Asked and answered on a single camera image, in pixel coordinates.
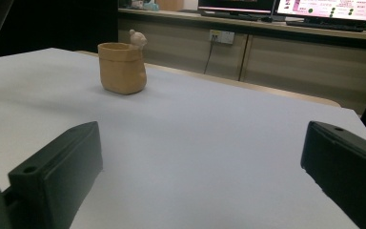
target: screw hole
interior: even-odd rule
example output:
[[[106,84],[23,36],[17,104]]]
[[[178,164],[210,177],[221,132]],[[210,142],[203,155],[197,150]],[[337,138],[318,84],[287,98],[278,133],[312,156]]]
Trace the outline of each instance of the screw hole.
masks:
[[[25,170],[23,170],[23,173],[25,173],[25,174],[30,174],[30,173],[32,173],[32,172],[34,172],[34,171],[36,171],[37,170],[37,167],[35,167],[35,166],[31,166],[31,167],[28,167],[28,168],[26,168]]]

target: computer monitor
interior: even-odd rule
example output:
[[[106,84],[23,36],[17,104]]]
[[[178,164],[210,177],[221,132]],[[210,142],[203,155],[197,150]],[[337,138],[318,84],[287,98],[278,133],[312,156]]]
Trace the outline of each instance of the computer monitor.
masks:
[[[366,0],[277,0],[274,13],[304,18],[307,23],[366,29]]]
[[[230,15],[271,15],[274,1],[275,0],[198,0],[198,10],[223,12]]]

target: wall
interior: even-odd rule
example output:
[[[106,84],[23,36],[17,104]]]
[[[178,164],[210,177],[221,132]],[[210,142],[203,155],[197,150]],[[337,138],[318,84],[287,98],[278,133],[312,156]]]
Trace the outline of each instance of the wall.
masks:
[[[184,0],[184,9],[197,10],[198,0]]]

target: keyboard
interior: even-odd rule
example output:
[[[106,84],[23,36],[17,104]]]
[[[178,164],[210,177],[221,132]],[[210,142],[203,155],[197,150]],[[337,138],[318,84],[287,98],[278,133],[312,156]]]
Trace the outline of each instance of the keyboard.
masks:
[[[244,20],[244,21],[257,21],[258,17],[253,17],[250,15],[231,15],[228,13],[223,12],[215,12],[215,13],[209,13],[209,12],[201,12],[201,16],[207,16],[207,17],[219,17],[219,18],[228,18],[228,19],[236,19],[236,20]]]
[[[331,25],[331,24],[315,24],[315,23],[305,23],[299,21],[287,21],[287,26],[295,26],[295,27],[306,27],[313,29],[323,29],[323,30],[331,30],[331,31],[356,31],[362,32],[364,29],[351,27],[351,26],[343,26],[343,25]]]

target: desk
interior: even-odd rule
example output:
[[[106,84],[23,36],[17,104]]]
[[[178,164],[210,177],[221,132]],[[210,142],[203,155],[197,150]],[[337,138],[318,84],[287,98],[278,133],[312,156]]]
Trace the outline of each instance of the desk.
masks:
[[[352,110],[147,68],[102,89],[98,60],[0,58],[0,188],[69,127],[97,120],[104,168],[71,228],[356,228],[299,165],[310,120],[366,138]]]

